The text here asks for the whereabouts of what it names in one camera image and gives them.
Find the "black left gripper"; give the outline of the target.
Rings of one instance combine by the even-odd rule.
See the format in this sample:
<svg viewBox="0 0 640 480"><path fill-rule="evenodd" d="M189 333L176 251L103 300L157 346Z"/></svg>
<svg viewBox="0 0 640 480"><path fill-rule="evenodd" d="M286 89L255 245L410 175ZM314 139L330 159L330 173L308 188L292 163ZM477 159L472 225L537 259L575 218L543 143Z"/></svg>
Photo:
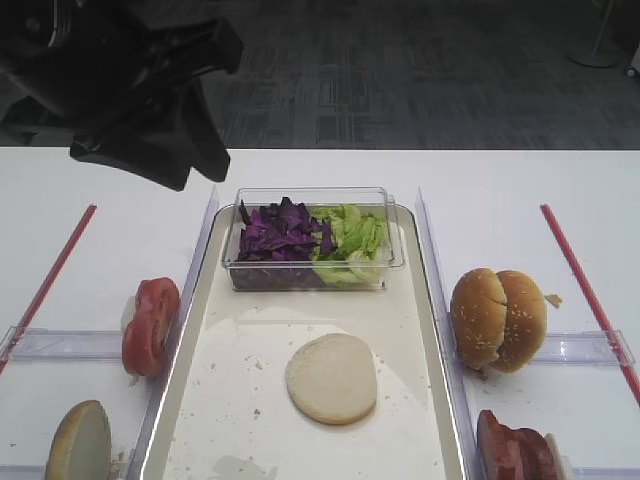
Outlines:
<svg viewBox="0 0 640 480"><path fill-rule="evenodd" d="M224 182L230 155L208 108L202 76L240 67L244 43L224 17L150 27L125 1L76 1L69 30L89 49L94 88L69 153L181 191L191 171Z"/></svg>

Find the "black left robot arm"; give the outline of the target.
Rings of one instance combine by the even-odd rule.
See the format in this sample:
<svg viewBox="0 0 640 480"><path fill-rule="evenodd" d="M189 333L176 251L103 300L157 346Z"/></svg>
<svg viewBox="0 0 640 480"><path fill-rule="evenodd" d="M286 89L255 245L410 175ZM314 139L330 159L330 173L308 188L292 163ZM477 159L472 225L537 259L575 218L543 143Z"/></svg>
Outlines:
<svg viewBox="0 0 640 480"><path fill-rule="evenodd" d="M5 1L1 71L23 97L1 142L65 147L175 191L192 171L221 182L230 156L201 79L236 72L243 50L222 17L152 28L124 1Z"/></svg>

